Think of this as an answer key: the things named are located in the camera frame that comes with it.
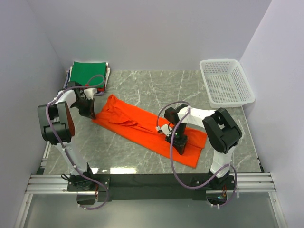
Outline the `orange t shirt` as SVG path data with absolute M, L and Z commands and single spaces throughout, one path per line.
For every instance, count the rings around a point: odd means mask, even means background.
M 128 104 L 115 95 L 110 95 L 101 112 L 95 115 L 93 122 L 146 149 L 166 158 L 170 157 L 170 143 L 166 135 L 156 131 L 157 115 Z M 207 134 L 192 128 L 186 128 L 188 141 L 184 154 L 173 149 L 173 160 L 196 168 L 201 151 L 205 148 Z

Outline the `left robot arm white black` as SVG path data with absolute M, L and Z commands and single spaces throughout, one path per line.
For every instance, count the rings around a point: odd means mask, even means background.
M 89 191 L 96 187 L 89 164 L 81 156 L 73 141 L 76 130 L 70 109 L 78 109 L 80 116 L 95 119 L 94 95 L 97 89 L 71 81 L 61 89 L 51 102 L 38 106 L 41 135 L 55 146 L 69 167 L 69 176 L 61 175 L 78 190 Z

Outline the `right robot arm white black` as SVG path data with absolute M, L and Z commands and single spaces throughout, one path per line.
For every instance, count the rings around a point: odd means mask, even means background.
M 161 127 L 158 130 L 163 131 L 166 135 L 166 141 L 170 143 L 171 168 L 177 182 L 190 190 L 203 188 L 208 184 L 215 190 L 220 189 L 225 184 L 225 181 L 228 180 L 231 157 L 239 140 L 242 138 L 242 131 L 228 111 L 225 108 L 219 108 L 215 111 L 197 109 L 184 102 L 177 108 L 168 105 L 164 117 L 173 127 Z M 204 128 L 214 149 L 213 161 L 209 169 L 209 179 L 193 187 L 184 184 L 179 179 L 172 161 L 173 149 L 176 149 L 180 155 L 185 152 L 188 137 L 184 132 L 187 124 Z

